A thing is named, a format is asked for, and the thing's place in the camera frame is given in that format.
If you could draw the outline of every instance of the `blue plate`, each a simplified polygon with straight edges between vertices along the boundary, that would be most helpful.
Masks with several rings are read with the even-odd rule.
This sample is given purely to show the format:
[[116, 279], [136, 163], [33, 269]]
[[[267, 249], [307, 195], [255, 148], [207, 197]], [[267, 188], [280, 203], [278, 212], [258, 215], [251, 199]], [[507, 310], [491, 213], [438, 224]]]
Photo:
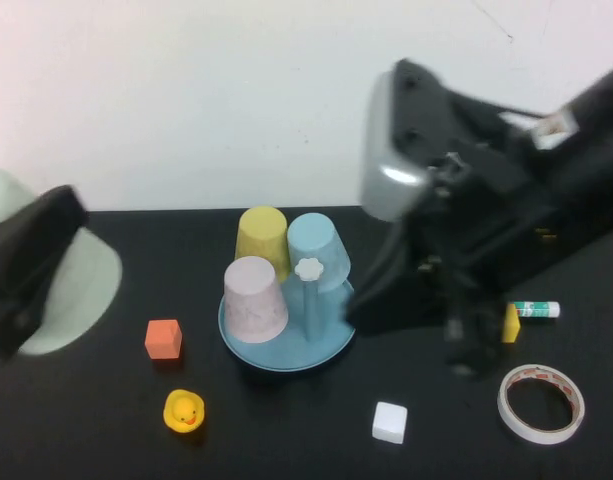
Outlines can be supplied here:
[[288, 307], [288, 325], [265, 343], [245, 343], [232, 336], [224, 324], [224, 299], [219, 304], [219, 331], [230, 350], [241, 360], [272, 372], [299, 372], [325, 363], [341, 352], [355, 333], [344, 320], [344, 305], [353, 293], [348, 281], [319, 294], [319, 313], [326, 325], [322, 338], [309, 342], [304, 335], [303, 295], [300, 280], [291, 274], [282, 284]]

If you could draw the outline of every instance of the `white wall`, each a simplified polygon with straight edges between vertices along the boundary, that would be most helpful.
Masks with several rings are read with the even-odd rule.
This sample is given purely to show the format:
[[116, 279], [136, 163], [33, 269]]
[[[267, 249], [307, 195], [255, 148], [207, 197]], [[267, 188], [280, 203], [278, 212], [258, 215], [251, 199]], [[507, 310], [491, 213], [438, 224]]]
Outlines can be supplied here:
[[355, 203], [402, 57], [554, 109], [613, 66], [613, 0], [0, 0], [0, 167], [93, 209]]

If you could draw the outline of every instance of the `rubber duck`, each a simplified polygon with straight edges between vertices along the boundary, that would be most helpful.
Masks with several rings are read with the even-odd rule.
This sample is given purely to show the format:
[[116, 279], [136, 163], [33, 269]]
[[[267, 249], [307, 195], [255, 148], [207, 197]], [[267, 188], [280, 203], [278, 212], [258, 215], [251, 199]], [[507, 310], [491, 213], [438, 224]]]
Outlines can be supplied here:
[[164, 423], [178, 432], [189, 433], [204, 422], [204, 401], [187, 390], [173, 390], [164, 405]]

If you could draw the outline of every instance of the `yellow block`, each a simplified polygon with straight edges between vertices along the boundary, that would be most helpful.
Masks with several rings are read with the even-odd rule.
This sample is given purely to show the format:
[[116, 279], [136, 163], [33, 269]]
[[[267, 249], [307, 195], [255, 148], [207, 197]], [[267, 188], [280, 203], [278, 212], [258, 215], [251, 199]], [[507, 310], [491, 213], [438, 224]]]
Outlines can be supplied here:
[[282, 212], [273, 207], [246, 210], [239, 219], [235, 260], [241, 257], [262, 257], [275, 267], [277, 280], [283, 282], [290, 274], [288, 223]]
[[502, 332], [502, 343], [515, 343], [519, 335], [519, 315], [514, 303], [509, 303], [506, 307], [506, 318], [504, 319], [504, 331]]

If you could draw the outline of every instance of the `tape roll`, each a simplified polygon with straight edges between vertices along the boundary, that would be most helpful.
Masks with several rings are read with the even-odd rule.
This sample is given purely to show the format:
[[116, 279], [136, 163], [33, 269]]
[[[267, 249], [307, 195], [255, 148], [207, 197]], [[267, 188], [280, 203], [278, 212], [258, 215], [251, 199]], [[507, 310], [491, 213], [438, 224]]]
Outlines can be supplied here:
[[[569, 425], [559, 430], [540, 430], [531, 427], [515, 414], [508, 402], [508, 389], [514, 383], [527, 378], [552, 383], [562, 391], [568, 399], [573, 412], [573, 418]], [[544, 365], [522, 365], [508, 372], [499, 387], [497, 408], [499, 408], [499, 415], [504, 423], [508, 425], [508, 428], [523, 439], [541, 445], [555, 445], [568, 440], [577, 431], [586, 414], [584, 398], [577, 385], [562, 372], [554, 368], [545, 367]]]

